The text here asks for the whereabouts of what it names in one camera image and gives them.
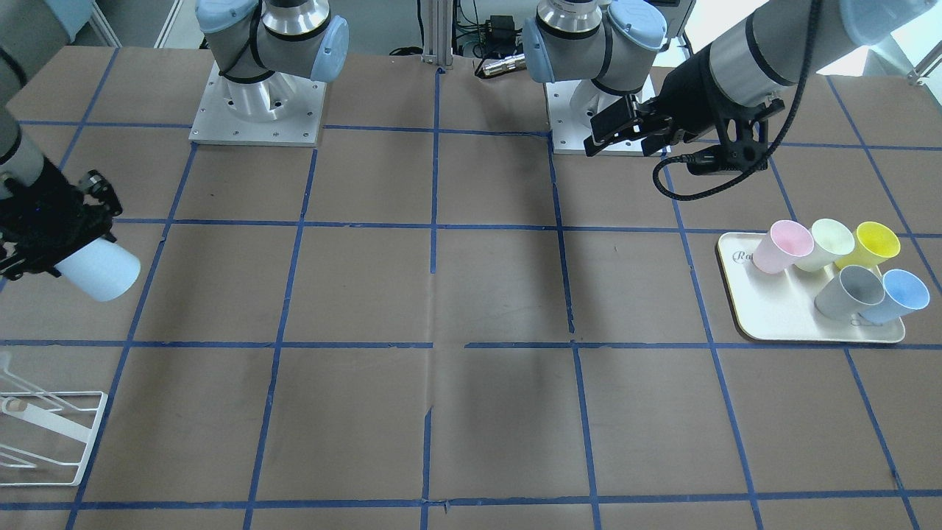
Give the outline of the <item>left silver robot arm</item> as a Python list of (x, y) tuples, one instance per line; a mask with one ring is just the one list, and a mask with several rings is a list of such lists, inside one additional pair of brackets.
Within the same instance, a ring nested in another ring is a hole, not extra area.
[(938, 1), (541, 1), (523, 60), (565, 155), (646, 155), (751, 118), (812, 71), (885, 39)]

